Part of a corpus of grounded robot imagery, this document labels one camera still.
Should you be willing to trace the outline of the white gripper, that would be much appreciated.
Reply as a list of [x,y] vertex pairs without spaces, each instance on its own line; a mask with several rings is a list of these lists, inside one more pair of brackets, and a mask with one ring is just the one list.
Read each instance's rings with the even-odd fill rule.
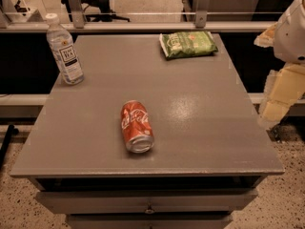
[[258,109],[258,124],[272,129],[305,94],[304,0],[294,0],[277,24],[261,33],[254,44],[262,48],[274,46],[274,56],[288,62],[280,71],[270,70]]

